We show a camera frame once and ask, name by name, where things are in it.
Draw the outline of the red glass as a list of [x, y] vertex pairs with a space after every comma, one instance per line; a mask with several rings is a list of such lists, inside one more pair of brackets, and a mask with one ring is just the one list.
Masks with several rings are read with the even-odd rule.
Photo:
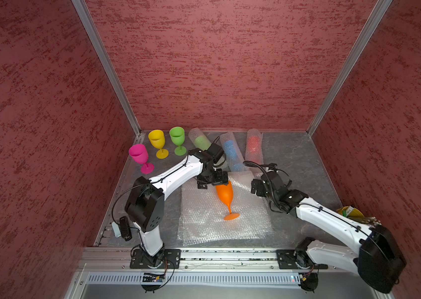
[[250, 129], [247, 132], [247, 142], [245, 150], [245, 160], [256, 164], [262, 164], [264, 157], [262, 153], [263, 134], [257, 129]]

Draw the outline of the orange glass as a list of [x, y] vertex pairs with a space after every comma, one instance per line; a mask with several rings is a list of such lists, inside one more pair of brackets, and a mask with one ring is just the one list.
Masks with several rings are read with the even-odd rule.
[[215, 188], [220, 201], [228, 208], [229, 214], [225, 216], [224, 220], [231, 221], [237, 219], [240, 214], [233, 213], [231, 208], [232, 201], [234, 199], [232, 183], [229, 181], [227, 184], [218, 185]]

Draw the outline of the bright green wine glass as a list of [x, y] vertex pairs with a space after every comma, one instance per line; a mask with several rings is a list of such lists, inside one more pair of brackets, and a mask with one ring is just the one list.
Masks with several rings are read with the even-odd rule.
[[171, 141], [176, 145], [174, 153], [177, 156], [184, 156], [187, 153], [187, 149], [183, 146], [185, 142], [185, 131], [182, 127], [174, 127], [169, 131]]

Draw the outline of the yellow glass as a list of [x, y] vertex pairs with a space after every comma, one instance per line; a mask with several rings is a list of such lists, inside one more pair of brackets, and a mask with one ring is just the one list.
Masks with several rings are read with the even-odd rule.
[[158, 159], [165, 159], [169, 155], [169, 151], [164, 149], [165, 146], [165, 136], [162, 130], [153, 130], [149, 132], [148, 138], [151, 142], [151, 145], [156, 148], [158, 151], [156, 157]]

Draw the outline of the pink glass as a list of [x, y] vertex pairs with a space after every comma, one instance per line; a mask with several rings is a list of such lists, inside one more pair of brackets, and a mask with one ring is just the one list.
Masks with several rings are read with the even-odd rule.
[[150, 174], [154, 171], [154, 165], [148, 162], [148, 151], [143, 144], [133, 145], [128, 150], [128, 153], [136, 163], [141, 165], [141, 172], [143, 174]]

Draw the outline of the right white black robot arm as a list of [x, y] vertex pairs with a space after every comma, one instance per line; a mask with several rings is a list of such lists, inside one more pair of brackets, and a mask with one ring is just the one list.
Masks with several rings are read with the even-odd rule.
[[262, 172], [259, 179], [253, 180], [251, 192], [266, 198], [271, 211], [306, 221], [341, 242], [341, 245], [332, 245], [307, 237], [296, 246], [293, 260], [302, 270], [302, 289], [309, 292], [316, 289], [320, 265], [357, 274], [382, 294], [389, 294], [399, 283], [407, 262], [386, 227], [379, 223], [365, 224], [346, 218], [309, 195], [291, 189], [291, 183], [284, 183], [280, 176], [282, 171], [275, 163], [245, 161], [244, 165]]

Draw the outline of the blue glass in bubble wrap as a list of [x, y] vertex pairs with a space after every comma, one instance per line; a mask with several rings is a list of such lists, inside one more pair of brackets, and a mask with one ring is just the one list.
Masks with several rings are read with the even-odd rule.
[[244, 157], [234, 134], [232, 132], [221, 134], [220, 142], [226, 155], [229, 169], [232, 172], [249, 171], [249, 168], [244, 165]]

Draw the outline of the yellow pen cup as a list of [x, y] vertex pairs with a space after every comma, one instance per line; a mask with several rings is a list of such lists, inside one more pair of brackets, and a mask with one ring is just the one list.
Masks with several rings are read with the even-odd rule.
[[364, 214], [352, 206], [344, 206], [338, 209], [337, 213], [345, 218], [364, 218]]

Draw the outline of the small black white clamp device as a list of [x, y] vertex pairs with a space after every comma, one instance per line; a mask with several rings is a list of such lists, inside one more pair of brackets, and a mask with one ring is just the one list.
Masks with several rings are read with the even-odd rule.
[[117, 222], [112, 222], [112, 229], [116, 238], [122, 238], [126, 242], [132, 240], [131, 227], [126, 216], [119, 218]]

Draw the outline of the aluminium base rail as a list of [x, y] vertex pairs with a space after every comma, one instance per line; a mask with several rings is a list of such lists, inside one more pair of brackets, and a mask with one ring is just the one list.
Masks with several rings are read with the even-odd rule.
[[218, 248], [185, 247], [164, 250], [160, 264], [151, 266], [139, 247], [88, 247], [78, 264], [67, 299], [82, 299], [91, 285], [151, 285], [144, 275], [165, 274], [157, 286], [190, 287], [257, 287], [265, 289], [297, 289], [305, 283], [305, 276], [319, 279], [323, 290], [324, 276], [331, 275], [343, 284], [348, 294], [354, 273], [335, 266], [317, 265], [298, 268], [292, 250], [274, 248]]

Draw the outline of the left aluminium corner post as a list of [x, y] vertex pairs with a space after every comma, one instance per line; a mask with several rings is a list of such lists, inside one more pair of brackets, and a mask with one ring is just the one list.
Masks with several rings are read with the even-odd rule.
[[123, 111], [131, 125], [135, 136], [141, 135], [142, 129], [137, 121], [136, 115], [130, 105], [128, 97], [124, 91], [124, 88], [118, 78], [113, 63], [108, 55], [105, 45], [98, 33], [97, 27], [93, 22], [90, 11], [88, 10], [87, 4], [84, 0], [72, 0], [72, 4], [80, 18], [80, 21], [87, 33], [87, 36], [92, 43], [92, 46], [101, 62], [101, 65], [113, 87], [113, 90], [123, 108]]

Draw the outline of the aluminium corner post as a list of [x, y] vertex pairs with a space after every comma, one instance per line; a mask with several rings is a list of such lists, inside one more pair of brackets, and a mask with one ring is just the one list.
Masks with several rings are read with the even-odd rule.
[[135, 136], [141, 135], [142, 129], [137, 121], [136, 115], [130, 105], [128, 97], [124, 91], [124, 88], [118, 78], [113, 63], [108, 55], [105, 45], [98, 33], [97, 27], [93, 22], [90, 11], [88, 10], [87, 4], [84, 0], [72, 0], [72, 4], [80, 18], [80, 21], [87, 33], [87, 36], [92, 43], [92, 46], [101, 62], [101, 65], [113, 87], [113, 90], [123, 108], [123, 111], [131, 125]]
[[359, 33], [348, 56], [346, 57], [345, 62], [340, 68], [340, 71], [338, 72], [338, 75], [334, 83], [329, 89], [326, 97], [324, 98], [323, 103], [321, 104], [321, 107], [319, 108], [317, 114], [315, 115], [314, 119], [312, 120], [312, 122], [310, 123], [310, 126], [308, 127], [306, 131], [310, 137], [312, 137], [315, 134], [317, 128], [319, 127], [320, 123], [324, 119], [324, 116], [326, 115], [327, 111], [330, 109], [331, 104], [335, 100], [343, 84], [346, 82], [346, 79], [350, 75], [352, 69], [356, 65], [361, 54], [365, 50], [368, 42], [370, 41], [372, 35], [374, 34], [378, 25], [380, 24], [383, 17], [385, 16], [387, 10], [390, 8], [391, 4], [392, 4], [392, 0], [376, 1], [367, 21], [362, 27], [361, 32]]

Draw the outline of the right aluminium corner post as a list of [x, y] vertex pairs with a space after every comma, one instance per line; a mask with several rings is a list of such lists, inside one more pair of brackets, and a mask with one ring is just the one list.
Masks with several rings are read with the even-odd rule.
[[324, 98], [323, 103], [321, 104], [321, 107], [319, 108], [317, 114], [315, 115], [314, 119], [312, 120], [312, 122], [310, 123], [310, 126], [308, 127], [306, 131], [310, 137], [312, 137], [315, 134], [317, 128], [319, 127], [320, 123], [324, 119], [324, 116], [326, 115], [327, 111], [330, 109], [331, 104], [335, 100], [343, 84], [346, 82], [346, 79], [350, 75], [352, 69], [356, 65], [361, 54], [365, 50], [368, 42], [370, 41], [372, 35], [374, 34], [378, 25], [380, 24], [383, 17], [385, 16], [387, 10], [390, 8], [391, 4], [392, 4], [392, 0], [376, 1], [367, 21], [362, 27], [361, 32], [359, 33], [348, 56], [346, 57], [345, 62], [340, 68], [340, 71], [338, 72], [338, 75], [334, 83], [329, 89], [326, 97]]

